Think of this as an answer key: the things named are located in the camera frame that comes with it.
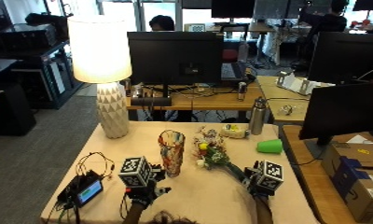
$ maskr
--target desk lamp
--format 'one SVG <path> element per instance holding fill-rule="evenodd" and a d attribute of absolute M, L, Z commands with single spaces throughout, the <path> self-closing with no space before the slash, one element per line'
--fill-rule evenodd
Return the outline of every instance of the desk lamp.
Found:
<path fill-rule="evenodd" d="M 98 112 L 108 138 L 128 133 L 128 112 L 118 81 L 132 74 L 126 24 L 107 16 L 70 17 L 74 75 L 98 83 Z"/>

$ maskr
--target computer monitor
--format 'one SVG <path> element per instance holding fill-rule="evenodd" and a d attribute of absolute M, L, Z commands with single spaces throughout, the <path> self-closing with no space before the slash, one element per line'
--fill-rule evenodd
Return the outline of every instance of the computer monitor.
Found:
<path fill-rule="evenodd" d="M 373 70 L 373 35 L 321 32 L 308 80 L 348 84 Z"/>
<path fill-rule="evenodd" d="M 253 17 L 264 19 L 298 19 L 300 9 L 305 1 L 296 0 L 255 0 Z M 314 0 L 313 5 L 308 8 L 309 13 L 326 14 L 330 8 L 332 0 Z"/>
<path fill-rule="evenodd" d="M 128 32 L 132 84 L 220 83 L 224 34 Z"/>
<path fill-rule="evenodd" d="M 354 11 L 373 10 L 373 0 L 357 0 Z"/>
<path fill-rule="evenodd" d="M 212 18 L 252 18 L 255 0 L 212 0 Z"/>
<path fill-rule="evenodd" d="M 314 157 L 334 135 L 373 131 L 373 83 L 314 88 L 300 139 Z"/>

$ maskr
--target yellow flower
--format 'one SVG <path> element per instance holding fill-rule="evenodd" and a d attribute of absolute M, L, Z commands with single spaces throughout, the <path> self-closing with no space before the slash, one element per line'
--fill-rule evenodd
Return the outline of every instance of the yellow flower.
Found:
<path fill-rule="evenodd" d="M 200 149 L 200 150 L 208 150 L 208 145 L 209 145 L 209 144 L 207 144 L 207 143 L 200 143 L 200 144 L 199 144 L 199 149 Z"/>

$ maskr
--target wooden table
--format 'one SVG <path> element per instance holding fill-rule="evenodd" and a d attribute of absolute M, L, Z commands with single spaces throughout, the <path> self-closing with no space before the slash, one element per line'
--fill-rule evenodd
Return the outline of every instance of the wooden table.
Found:
<path fill-rule="evenodd" d="M 215 26 L 213 23 L 205 23 L 207 31 L 219 32 L 221 26 Z M 224 29 L 225 32 L 244 32 L 241 27 L 227 27 Z M 276 30 L 269 27 L 264 22 L 252 22 L 249 25 L 249 32 L 260 34 L 260 42 L 257 48 L 257 56 L 255 61 L 259 63 L 262 55 L 262 47 L 266 33 L 273 33 Z"/>
<path fill-rule="evenodd" d="M 212 22 L 205 23 L 207 31 L 219 32 L 221 29 L 221 26 L 216 26 Z M 227 32 L 244 32 L 244 29 L 241 27 L 227 27 Z M 249 32 L 253 33 L 272 33 L 276 32 L 272 27 L 269 27 L 264 22 L 252 22 L 249 25 Z"/>
<path fill-rule="evenodd" d="M 221 123 L 175 123 L 175 122 L 135 122 L 131 121 L 129 133 L 119 139 L 108 139 L 104 136 L 102 126 L 98 126 L 84 148 L 78 156 L 59 188 L 52 194 L 46 209 L 40 215 L 42 223 L 46 222 L 50 211 L 56 203 L 56 197 L 66 188 L 70 179 L 75 176 L 75 165 L 79 159 L 90 152 L 102 152 L 115 161 L 115 171 L 111 180 L 103 180 L 103 192 L 80 209 L 83 223 L 120 223 L 122 196 L 124 184 L 118 177 L 126 158 L 144 155 L 149 162 L 161 163 L 159 153 L 159 135 L 164 130 L 175 130 L 185 135 L 184 163 L 180 176 L 167 177 L 159 182 L 159 187 L 171 187 L 172 191 L 159 197 L 152 206 L 143 212 L 140 223 L 147 223 L 153 215 L 165 209 L 176 217 L 188 217 L 205 224 L 253 224 L 256 223 L 255 200 L 236 178 L 221 168 L 208 171 L 196 166 L 193 156 L 193 137 L 200 137 L 196 130 L 201 125 L 207 129 L 220 130 Z M 298 185 L 294 172 L 289 166 L 285 153 L 262 154 L 256 151 L 259 142 L 277 139 L 278 128 L 266 124 L 260 135 L 252 135 L 249 139 L 227 139 L 227 150 L 232 162 L 239 167 L 252 167 L 255 161 L 269 160 L 284 166 L 285 183 L 270 197 L 270 210 L 274 223 L 317 223 L 308 200 Z M 96 173 L 104 170 L 102 157 L 92 157 L 84 163 L 86 169 Z M 60 212 L 54 211 L 48 223 L 56 223 Z M 75 215 L 70 212 L 71 223 L 75 223 Z"/>
<path fill-rule="evenodd" d="M 157 110 L 237 110 L 239 122 L 245 121 L 247 112 L 252 111 L 252 104 L 262 92 L 256 82 L 248 87 L 244 101 L 237 101 L 237 91 L 233 88 L 205 88 L 204 92 L 183 91 L 172 93 L 172 106 L 156 106 Z M 131 98 L 127 97 L 127 108 L 129 110 L 141 109 L 140 105 L 131 105 Z"/>
<path fill-rule="evenodd" d="M 298 138 L 301 126 L 285 125 L 284 132 L 289 141 L 289 150 L 296 159 L 296 163 L 305 163 L 313 160 L 306 144 Z M 373 141 L 369 133 L 360 133 L 366 139 Z M 334 140 L 346 142 L 356 136 L 354 134 L 338 135 Z M 298 166 L 304 180 L 304 187 L 308 190 L 308 199 L 314 206 L 314 212 L 322 223 L 356 223 L 356 220 L 345 205 L 333 183 L 326 175 L 321 161 Z"/>
<path fill-rule="evenodd" d="M 257 77 L 261 91 L 269 102 L 273 121 L 302 123 L 308 112 L 309 96 L 277 87 L 276 79 L 277 77 Z M 278 113 L 285 105 L 293 107 L 290 115 Z"/>

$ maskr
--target small device with screen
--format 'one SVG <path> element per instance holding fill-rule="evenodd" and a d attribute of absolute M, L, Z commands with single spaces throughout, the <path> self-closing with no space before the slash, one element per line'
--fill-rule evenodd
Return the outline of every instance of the small device with screen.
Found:
<path fill-rule="evenodd" d="M 90 170 L 86 175 L 76 175 L 58 196 L 58 201 L 70 207 L 83 207 L 103 191 L 102 177 Z"/>

